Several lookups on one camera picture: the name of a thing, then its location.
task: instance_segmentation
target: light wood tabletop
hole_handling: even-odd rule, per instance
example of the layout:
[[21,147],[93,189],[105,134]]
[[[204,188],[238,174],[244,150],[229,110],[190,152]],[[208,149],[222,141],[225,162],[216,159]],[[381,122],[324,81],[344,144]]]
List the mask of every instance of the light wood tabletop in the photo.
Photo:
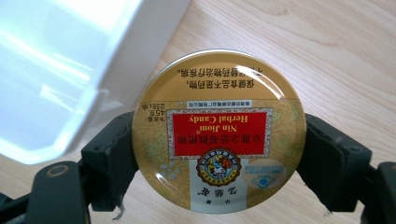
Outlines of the light wood tabletop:
[[[326,120],[373,151],[371,164],[396,161],[396,2],[191,1],[158,62],[202,49],[235,49],[271,64],[299,94],[305,113]],[[79,152],[57,161],[77,161]],[[17,198],[46,166],[0,157],[0,192]],[[330,214],[297,173],[273,197],[248,210],[206,215],[166,201],[140,172],[124,198],[125,213],[91,212],[92,223],[360,223]]]

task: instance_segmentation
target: red rectangular label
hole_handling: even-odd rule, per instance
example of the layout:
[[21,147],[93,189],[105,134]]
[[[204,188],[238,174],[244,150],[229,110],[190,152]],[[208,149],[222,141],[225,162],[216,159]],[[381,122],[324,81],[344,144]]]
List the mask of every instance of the red rectangular label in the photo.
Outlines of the red rectangular label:
[[211,148],[263,155],[267,112],[173,114],[174,155],[202,156]]

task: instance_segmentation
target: round tin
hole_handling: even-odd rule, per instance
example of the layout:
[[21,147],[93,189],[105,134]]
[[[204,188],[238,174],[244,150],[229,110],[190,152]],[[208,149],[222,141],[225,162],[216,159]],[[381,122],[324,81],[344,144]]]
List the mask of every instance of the round tin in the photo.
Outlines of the round tin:
[[196,212],[241,211],[274,195],[304,150],[296,92],[245,53],[206,50],[165,67],[134,113],[134,154],[150,185]]

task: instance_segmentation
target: colorful emblem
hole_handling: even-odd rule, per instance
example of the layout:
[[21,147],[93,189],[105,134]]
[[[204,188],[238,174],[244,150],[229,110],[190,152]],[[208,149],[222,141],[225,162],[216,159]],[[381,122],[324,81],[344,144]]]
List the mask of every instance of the colorful emblem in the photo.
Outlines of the colorful emblem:
[[215,148],[198,160],[198,176],[210,186],[226,186],[239,176],[240,163],[241,159],[230,150]]

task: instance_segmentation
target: wooden table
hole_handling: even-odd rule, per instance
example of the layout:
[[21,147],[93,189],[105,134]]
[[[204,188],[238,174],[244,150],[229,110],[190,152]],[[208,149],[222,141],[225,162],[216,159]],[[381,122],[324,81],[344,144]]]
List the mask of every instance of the wooden table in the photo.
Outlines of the wooden table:
[[[201,49],[236,49],[271,64],[297,90],[306,113],[370,148],[373,166],[396,161],[396,2],[192,1],[155,73]],[[77,151],[58,161],[78,158]],[[47,164],[0,157],[0,191],[13,198],[29,192]],[[91,212],[92,223],[349,224],[360,223],[363,208],[359,203],[355,213],[330,214],[298,174],[266,202],[229,215],[178,208],[140,173],[124,203],[120,221],[111,220],[118,211]]]

